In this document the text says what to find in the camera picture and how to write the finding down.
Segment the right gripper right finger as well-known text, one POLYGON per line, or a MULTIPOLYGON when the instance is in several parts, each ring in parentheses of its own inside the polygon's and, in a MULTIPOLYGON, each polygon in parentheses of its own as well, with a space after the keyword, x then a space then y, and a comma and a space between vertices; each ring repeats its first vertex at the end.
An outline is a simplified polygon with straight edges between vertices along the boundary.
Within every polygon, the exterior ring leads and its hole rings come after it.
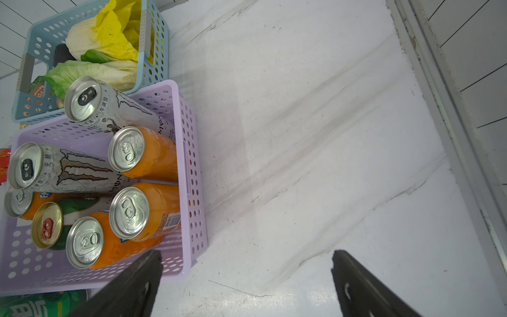
POLYGON ((345 250, 333 255, 331 273, 343 316, 419 316, 345 250))

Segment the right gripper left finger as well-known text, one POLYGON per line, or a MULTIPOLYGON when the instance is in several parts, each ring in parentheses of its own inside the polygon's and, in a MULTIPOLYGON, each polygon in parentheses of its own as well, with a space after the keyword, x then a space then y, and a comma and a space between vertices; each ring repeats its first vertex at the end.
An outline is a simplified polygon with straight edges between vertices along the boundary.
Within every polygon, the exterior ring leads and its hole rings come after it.
POLYGON ((163 271, 158 250, 142 254, 70 316, 150 316, 163 271))

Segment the green soda can front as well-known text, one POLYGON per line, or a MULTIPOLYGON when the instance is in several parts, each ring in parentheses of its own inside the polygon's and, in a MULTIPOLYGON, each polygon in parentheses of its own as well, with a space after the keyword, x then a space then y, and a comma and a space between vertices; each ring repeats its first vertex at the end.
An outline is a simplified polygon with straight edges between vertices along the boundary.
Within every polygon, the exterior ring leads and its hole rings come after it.
POLYGON ((1 316, 68 316, 88 300, 88 290, 1 297, 1 316))

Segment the purple plastic basket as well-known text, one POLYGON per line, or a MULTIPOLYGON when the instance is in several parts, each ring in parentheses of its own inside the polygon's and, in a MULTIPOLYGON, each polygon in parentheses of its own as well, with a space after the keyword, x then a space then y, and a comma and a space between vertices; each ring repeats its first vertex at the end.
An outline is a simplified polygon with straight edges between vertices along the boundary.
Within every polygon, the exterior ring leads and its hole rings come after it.
MULTIPOLYGON (((184 100, 177 83, 165 80, 133 93, 136 100, 174 124, 178 158, 181 227, 165 236, 161 251, 162 280, 187 276, 208 247, 195 111, 184 100)), ((27 142, 74 149, 97 157, 108 154, 112 136, 70 122, 65 116, 21 129, 12 138, 13 150, 27 142)), ((32 243, 23 219, 1 212, 1 296, 48 293, 104 287, 120 275, 133 256, 103 269, 74 268, 64 251, 40 250, 32 243)))

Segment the white monster can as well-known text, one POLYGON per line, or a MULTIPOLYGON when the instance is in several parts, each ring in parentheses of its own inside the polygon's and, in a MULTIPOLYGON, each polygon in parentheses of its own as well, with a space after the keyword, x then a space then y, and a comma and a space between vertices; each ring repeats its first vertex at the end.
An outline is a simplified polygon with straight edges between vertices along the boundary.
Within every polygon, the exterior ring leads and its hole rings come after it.
POLYGON ((116 194, 138 183, 109 160, 53 145, 28 142, 11 155, 7 180, 16 190, 116 194))
POLYGON ((80 77, 70 86, 64 110, 71 121, 100 132, 115 134, 127 126, 141 126, 175 140, 171 122, 90 76, 80 77))

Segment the white Monster can back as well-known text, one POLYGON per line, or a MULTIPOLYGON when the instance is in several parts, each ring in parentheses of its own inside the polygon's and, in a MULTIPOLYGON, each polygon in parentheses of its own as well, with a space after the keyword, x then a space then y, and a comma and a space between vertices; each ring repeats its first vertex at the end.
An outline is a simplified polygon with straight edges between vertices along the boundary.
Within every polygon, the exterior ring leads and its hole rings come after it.
POLYGON ((141 126, 175 140, 171 122, 90 76, 80 77, 70 86, 64 110, 71 121, 100 132, 115 134, 127 126, 141 126))

